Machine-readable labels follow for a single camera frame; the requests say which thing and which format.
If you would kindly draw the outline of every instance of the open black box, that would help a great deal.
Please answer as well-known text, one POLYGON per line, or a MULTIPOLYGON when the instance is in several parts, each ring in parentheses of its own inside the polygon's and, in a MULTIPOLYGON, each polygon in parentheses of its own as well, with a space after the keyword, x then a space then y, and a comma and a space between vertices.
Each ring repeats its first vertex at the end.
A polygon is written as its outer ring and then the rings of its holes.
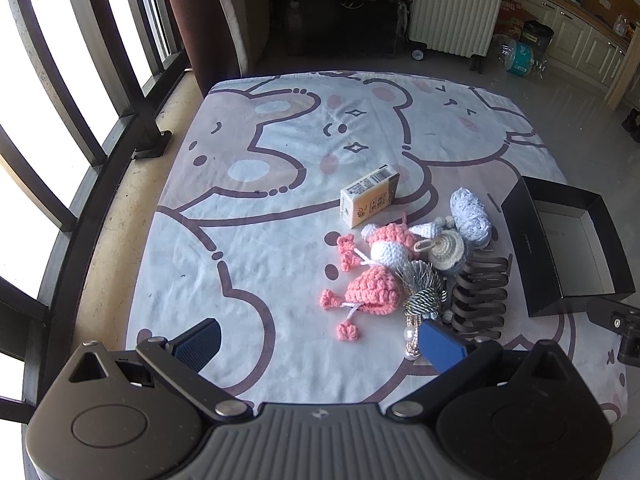
POLYGON ((619 301, 636 291, 600 195, 521 176, 502 212, 529 317, 584 312, 593 296, 619 301))

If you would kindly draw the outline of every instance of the pink crochet doll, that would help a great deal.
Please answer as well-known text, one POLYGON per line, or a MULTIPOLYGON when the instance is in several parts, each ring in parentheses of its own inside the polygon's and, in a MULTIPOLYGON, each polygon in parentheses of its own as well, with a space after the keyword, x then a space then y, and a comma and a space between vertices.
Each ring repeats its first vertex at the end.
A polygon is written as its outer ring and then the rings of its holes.
POLYGON ((384 227, 366 225, 362 229, 362 237, 371 247, 370 258, 356 248, 353 234, 348 234, 338 238, 340 264, 345 272, 360 265, 368 265, 369 269, 347 286, 344 298, 328 288, 320 297, 320 306, 324 309, 351 307, 347 319, 336 327, 338 339, 342 341, 358 338, 358 328, 351 322, 351 317, 357 310, 384 316, 398 307, 402 289, 396 281, 394 271, 414 257, 412 247, 416 238, 405 222, 384 227))

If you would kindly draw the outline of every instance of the countertop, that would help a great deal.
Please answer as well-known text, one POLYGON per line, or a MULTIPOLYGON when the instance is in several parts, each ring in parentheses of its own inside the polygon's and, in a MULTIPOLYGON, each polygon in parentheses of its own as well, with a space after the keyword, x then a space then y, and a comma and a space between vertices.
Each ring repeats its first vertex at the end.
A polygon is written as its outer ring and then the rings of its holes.
POLYGON ((564 9, 568 10, 572 14, 575 14, 580 19, 589 23, 591 27, 595 28, 601 34, 606 36, 613 43, 618 45, 622 50, 627 50, 629 48, 629 40, 626 38, 622 38, 617 35, 607 23, 601 22, 598 18, 595 17, 594 14, 591 14, 588 10, 583 9, 578 3, 572 0, 550 0, 564 9))

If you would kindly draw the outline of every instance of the pink crochet foot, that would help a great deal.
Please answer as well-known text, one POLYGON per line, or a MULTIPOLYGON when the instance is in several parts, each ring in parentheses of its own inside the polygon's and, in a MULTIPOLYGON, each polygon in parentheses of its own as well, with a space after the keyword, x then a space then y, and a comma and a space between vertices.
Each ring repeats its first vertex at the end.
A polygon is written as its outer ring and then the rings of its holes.
POLYGON ((338 336, 340 341, 355 341, 359 336, 358 327, 348 319, 345 319, 335 327, 335 335, 338 336))
POLYGON ((343 298, 338 296, 334 291, 329 288, 326 288, 322 291, 320 295, 320 306, 325 310, 328 308, 335 308, 337 306, 341 306, 343 302, 343 298))
POLYGON ((340 253, 340 266, 344 272, 349 272, 353 267, 362 263, 362 259, 355 253, 356 244, 353 235, 348 234, 338 238, 338 252, 340 253))

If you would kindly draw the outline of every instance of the wooden leg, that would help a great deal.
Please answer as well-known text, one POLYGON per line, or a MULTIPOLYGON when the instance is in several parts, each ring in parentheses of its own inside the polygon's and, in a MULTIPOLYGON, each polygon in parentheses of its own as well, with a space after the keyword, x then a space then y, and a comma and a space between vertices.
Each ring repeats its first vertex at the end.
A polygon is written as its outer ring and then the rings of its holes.
POLYGON ((629 49, 626 51, 626 56, 620 66, 618 75, 609 88, 607 95, 604 97, 604 100, 613 110, 620 105, 620 101, 622 101, 626 89, 638 69, 638 64, 640 64, 640 33, 634 34, 634 38, 631 40, 631 45, 629 45, 629 49))

